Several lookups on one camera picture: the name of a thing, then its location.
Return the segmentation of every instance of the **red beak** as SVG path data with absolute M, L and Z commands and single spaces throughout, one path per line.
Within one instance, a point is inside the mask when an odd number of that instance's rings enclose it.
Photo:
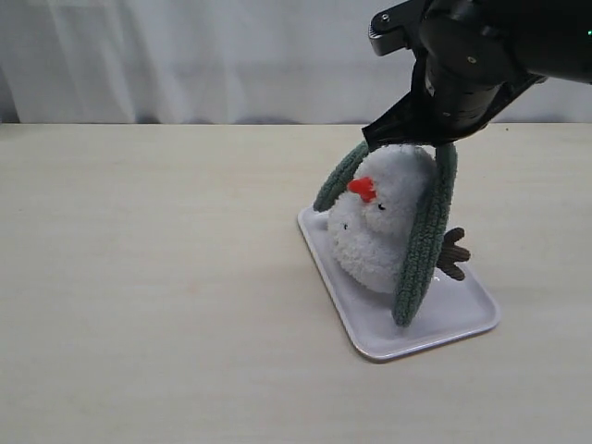
M 362 200 L 366 203 L 372 202 L 376 198 L 376 191 L 374 189 L 374 182 L 372 178 L 354 179 L 348 183 L 348 190 L 360 194 Z

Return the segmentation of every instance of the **white tray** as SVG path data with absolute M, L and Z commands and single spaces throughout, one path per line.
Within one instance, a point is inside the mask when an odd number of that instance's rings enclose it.
M 367 290 L 333 259 L 327 216 L 311 206 L 298 214 L 298 224 L 353 347 L 366 359 L 389 361 L 485 333 L 500 322 L 497 303 L 464 264 L 460 267 L 466 279 L 461 282 L 436 270 L 412 324 L 397 327 L 393 296 Z

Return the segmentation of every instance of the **white plush bird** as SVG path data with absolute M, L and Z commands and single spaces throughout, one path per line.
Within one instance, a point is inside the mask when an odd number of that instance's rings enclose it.
M 395 291 L 417 204 L 435 176 L 423 148 L 385 146 L 365 158 L 329 210 L 333 256 L 368 289 Z

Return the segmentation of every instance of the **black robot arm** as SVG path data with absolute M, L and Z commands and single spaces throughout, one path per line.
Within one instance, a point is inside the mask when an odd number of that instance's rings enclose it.
M 547 78 L 592 82 L 592 2 L 408 0 L 370 24 L 375 52 L 413 51 L 411 90 L 363 128 L 371 148 L 471 136 Z

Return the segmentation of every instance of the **white backdrop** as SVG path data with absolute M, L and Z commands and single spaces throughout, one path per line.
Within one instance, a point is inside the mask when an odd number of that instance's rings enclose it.
M 344 123 L 382 114 L 413 56 L 374 55 L 388 0 L 0 0 L 0 116 L 23 122 Z M 498 121 L 592 122 L 592 88 L 536 86 Z

